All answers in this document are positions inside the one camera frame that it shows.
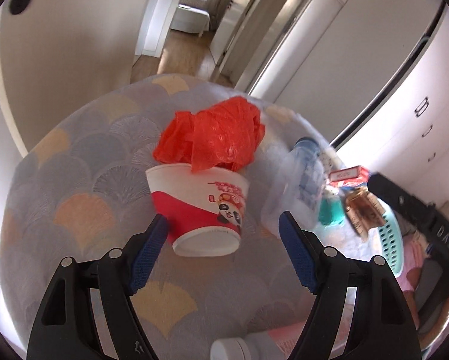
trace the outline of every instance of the wooden floor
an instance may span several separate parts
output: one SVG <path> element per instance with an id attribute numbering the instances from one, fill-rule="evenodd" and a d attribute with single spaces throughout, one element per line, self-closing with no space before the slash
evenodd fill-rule
<path id="1" fill-rule="evenodd" d="M 179 73 L 233 87 L 228 78 L 221 75 L 209 51 L 214 32 L 197 34 L 170 30 L 161 58 L 142 55 L 131 73 L 131 82 L 141 81 L 155 74 Z"/>

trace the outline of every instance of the white bottle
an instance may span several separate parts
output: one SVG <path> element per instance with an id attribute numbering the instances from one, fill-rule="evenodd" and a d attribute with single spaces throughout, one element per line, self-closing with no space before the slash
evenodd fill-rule
<path id="1" fill-rule="evenodd" d="M 329 358 L 343 354 L 351 329 L 354 304 L 345 304 L 338 333 Z M 266 332 L 240 337 L 222 338 L 211 345 L 211 360 L 286 360 L 303 332 L 305 322 Z"/>
<path id="2" fill-rule="evenodd" d="M 316 141 L 301 138 L 283 158 L 261 210 L 262 225 L 276 237 L 280 238 L 278 221 L 284 211 L 290 211 L 303 230 L 316 226 L 325 179 L 318 156 Z"/>

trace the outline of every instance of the red box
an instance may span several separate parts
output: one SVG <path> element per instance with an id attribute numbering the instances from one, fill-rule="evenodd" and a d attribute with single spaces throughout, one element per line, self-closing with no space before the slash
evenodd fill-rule
<path id="1" fill-rule="evenodd" d="M 364 166 L 335 170 L 329 173 L 329 183 L 333 187 L 357 187 L 368 182 L 369 173 Z"/>

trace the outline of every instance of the white door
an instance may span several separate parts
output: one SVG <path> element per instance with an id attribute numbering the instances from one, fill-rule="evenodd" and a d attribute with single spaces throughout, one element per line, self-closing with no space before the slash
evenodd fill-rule
<path id="1" fill-rule="evenodd" d="M 276 104 L 299 112 L 332 141 L 400 69 L 441 1 L 347 0 Z"/>
<path id="2" fill-rule="evenodd" d="M 223 16 L 223 20 L 209 45 L 211 55 L 216 65 L 223 60 L 225 51 L 231 44 L 233 36 L 236 34 L 241 22 L 246 16 L 248 8 L 254 0 L 231 0 Z"/>

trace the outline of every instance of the screw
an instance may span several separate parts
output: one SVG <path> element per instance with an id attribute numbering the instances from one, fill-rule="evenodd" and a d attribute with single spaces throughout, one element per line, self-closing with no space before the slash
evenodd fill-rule
<path id="1" fill-rule="evenodd" d="M 71 257 L 64 257 L 61 260 L 61 266 L 67 267 L 70 266 L 73 263 L 73 259 Z"/>
<path id="2" fill-rule="evenodd" d="M 121 254 L 122 254 L 121 249 L 118 249 L 118 248 L 112 249 L 112 250 L 110 250 L 110 252 L 109 252 L 109 256 L 110 256 L 112 259 L 117 259 L 118 257 L 121 256 Z"/>
<path id="3" fill-rule="evenodd" d="M 376 256 L 376 257 L 374 257 L 374 262 L 376 264 L 378 264 L 379 266 L 381 266 L 381 265 L 383 266 L 386 263 L 386 260 L 384 259 L 383 256 Z"/>
<path id="4" fill-rule="evenodd" d="M 328 257 L 336 257 L 338 255 L 338 251 L 333 247 L 328 246 L 324 248 L 324 254 Z"/>

